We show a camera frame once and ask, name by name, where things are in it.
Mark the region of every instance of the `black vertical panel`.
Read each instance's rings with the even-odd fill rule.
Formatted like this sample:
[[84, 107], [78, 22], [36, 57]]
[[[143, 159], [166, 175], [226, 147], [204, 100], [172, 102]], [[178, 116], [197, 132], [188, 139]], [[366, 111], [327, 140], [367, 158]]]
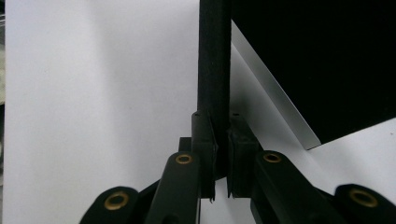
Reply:
[[210, 114], [219, 144], [218, 176], [227, 173], [230, 104], [231, 1], [201, 0], [199, 19], [198, 110]]

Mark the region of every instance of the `silver metal edge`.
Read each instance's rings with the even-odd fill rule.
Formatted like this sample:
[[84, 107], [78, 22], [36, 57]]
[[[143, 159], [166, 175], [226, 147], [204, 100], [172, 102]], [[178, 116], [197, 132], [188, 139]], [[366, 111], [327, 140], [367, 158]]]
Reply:
[[318, 137], [234, 22], [232, 42], [302, 146], [305, 149], [320, 146]]

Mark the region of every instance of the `white background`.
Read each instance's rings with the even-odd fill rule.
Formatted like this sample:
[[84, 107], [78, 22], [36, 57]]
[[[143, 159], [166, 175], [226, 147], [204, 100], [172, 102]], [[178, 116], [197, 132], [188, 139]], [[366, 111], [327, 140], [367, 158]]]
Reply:
[[[191, 136], [198, 11], [198, 0], [7, 2], [4, 223], [79, 223], [104, 190], [161, 177]], [[265, 149], [330, 193], [357, 183], [396, 203], [395, 119], [305, 151], [232, 55], [232, 110]], [[254, 223], [224, 180], [217, 194], [201, 223]]]

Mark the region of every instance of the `black mechanical arm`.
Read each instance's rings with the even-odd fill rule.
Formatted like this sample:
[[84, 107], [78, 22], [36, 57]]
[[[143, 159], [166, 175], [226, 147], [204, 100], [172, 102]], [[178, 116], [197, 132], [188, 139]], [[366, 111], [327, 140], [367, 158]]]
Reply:
[[231, 1], [201, 0], [198, 109], [191, 137], [180, 138], [162, 178], [137, 192], [103, 192], [81, 224], [199, 223], [200, 200], [215, 199], [227, 177], [229, 196], [250, 198], [257, 223], [396, 223], [396, 207], [377, 192], [344, 185], [332, 196], [313, 187], [283, 154], [263, 150], [248, 124], [230, 113]]

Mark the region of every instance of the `small metal pin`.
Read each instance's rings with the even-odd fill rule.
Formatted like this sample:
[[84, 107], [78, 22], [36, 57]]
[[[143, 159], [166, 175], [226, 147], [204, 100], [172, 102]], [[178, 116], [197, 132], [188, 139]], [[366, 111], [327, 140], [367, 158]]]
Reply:
[[129, 196], [124, 191], [114, 192], [106, 199], [105, 208], [110, 211], [119, 210], [120, 208], [125, 206], [128, 203], [128, 201], [129, 201]]
[[349, 192], [349, 197], [355, 202], [360, 205], [366, 206], [366, 207], [377, 207], [378, 206], [378, 200], [368, 193], [367, 191], [361, 190], [361, 189], [352, 189]]
[[278, 155], [276, 155], [274, 153], [265, 154], [264, 155], [264, 159], [266, 161], [273, 162], [273, 163], [282, 161], [282, 159]]
[[187, 154], [182, 154], [176, 157], [176, 162], [179, 164], [188, 164], [192, 162], [192, 156]]

